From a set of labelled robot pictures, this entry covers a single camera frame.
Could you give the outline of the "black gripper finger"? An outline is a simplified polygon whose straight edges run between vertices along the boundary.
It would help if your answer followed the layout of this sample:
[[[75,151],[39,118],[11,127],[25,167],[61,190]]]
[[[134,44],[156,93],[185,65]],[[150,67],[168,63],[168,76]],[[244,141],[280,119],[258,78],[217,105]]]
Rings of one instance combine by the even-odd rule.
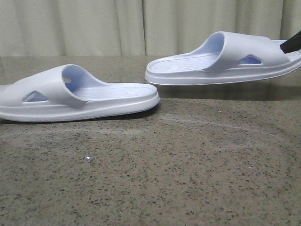
[[[301,49],[301,31],[281,44],[281,50],[287,54]]]

